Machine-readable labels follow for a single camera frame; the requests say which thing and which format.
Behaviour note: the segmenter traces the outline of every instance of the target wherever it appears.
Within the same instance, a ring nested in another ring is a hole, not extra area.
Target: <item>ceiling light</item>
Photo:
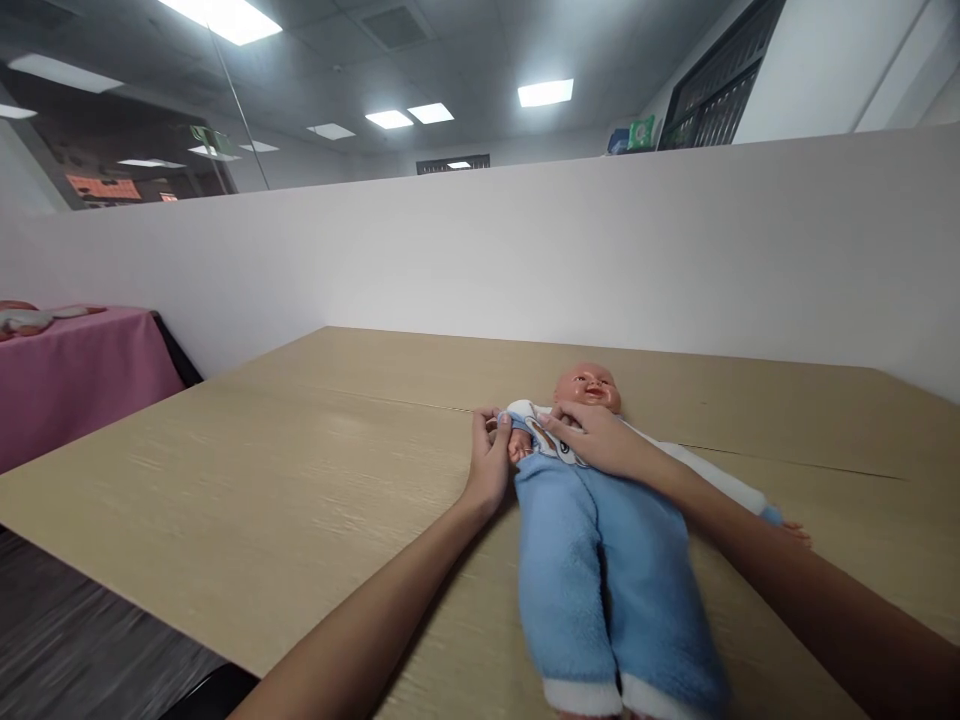
[[[19,70],[42,77],[45,80],[92,93],[102,93],[105,90],[113,90],[113,88],[123,85],[119,80],[97,75],[89,70],[74,67],[43,55],[24,55],[9,63],[7,67],[11,70]]]
[[[520,95],[520,105],[523,107],[567,102],[573,97],[573,78],[537,83],[536,85],[524,85],[522,88],[517,88],[517,94]]]
[[[244,150],[249,150],[253,152],[273,152],[274,150],[279,150],[280,148],[275,148],[273,145],[267,145],[266,143],[259,142],[258,140],[253,141],[253,145],[241,145]]]
[[[413,120],[408,118],[399,110],[387,110],[386,112],[382,113],[373,113],[372,115],[367,115],[367,120],[370,122],[375,122],[384,130],[393,130],[394,128],[413,125]]]
[[[11,120],[23,120],[24,118],[33,117],[34,115],[36,115],[36,113],[33,110],[15,108],[12,105],[0,105],[0,117],[10,118]]]
[[[435,122],[445,122],[447,120],[453,120],[453,115],[450,114],[450,111],[444,107],[443,103],[434,103],[433,105],[421,105],[417,108],[407,108],[407,112],[411,113],[414,117],[417,118],[424,125],[429,125],[430,123]]]
[[[340,127],[336,123],[327,123],[326,125],[315,125],[312,128],[307,128],[310,132],[315,132],[320,137],[325,137],[327,140],[341,140],[345,137],[356,137],[356,133],[352,133],[344,127]]]
[[[261,40],[283,32],[262,12],[246,0],[160,0],[195,23],[209,27],[234,45]]]
[[[163,167],[158,160],[121,160],[117,165],[135,165],[136,167]]]
[[[230,162],[232,160],[240,159],[236,155],[227,155],[226,153],[217,152],[216,148],[208,148],[206,145],[198,145],[195,148],[190,148],[190,152],[196,153],[197,155],[203,155],[211,160],[219,160],[220,162]]]
[[[117,165],[133,165],[135,167],[168,167],[168,168],[177,168],[177,167],[186,167],[186,165],[181,165],[180,163],[171,163],[166,160],[121,160]]]

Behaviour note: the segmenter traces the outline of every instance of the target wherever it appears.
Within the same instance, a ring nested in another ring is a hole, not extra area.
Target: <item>doll head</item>
[[[620,391],[613,375],[602,365],[579,363],[560,376],[553,401],[570,400],[584,405],[602,405],[615,415],[620,413]]]

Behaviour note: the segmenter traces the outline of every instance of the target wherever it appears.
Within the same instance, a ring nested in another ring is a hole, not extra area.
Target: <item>wooden table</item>
[[[580,359],[611,368],[631,422],[960,640],[960,411],[861,368],[326,328],[8,473],[0,523],[262,675],[458,496],[470,408],[546,403]],[[380,717],[553,717],[518,529],[514,507],[459,568]],[[860,717],[722,558],[691,552],[735,717]]]

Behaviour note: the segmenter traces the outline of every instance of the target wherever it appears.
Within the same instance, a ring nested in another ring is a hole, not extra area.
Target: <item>blue pants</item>
[[[519,469],[520,617],[551,704],[608,713],[602,701],[567,698],[600,688],[609,700],[619,672],[632,710],[656,715],[666,698],[693,711],[683,716],[722,714],[729,688],[676,508],[640,485],[537,452]],[[633,704],[628,681],[641,688]]]

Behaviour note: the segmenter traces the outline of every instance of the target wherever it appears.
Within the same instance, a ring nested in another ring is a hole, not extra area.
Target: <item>dark floor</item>
[[[152,720],[223,663],[0,529],[0,718]]]

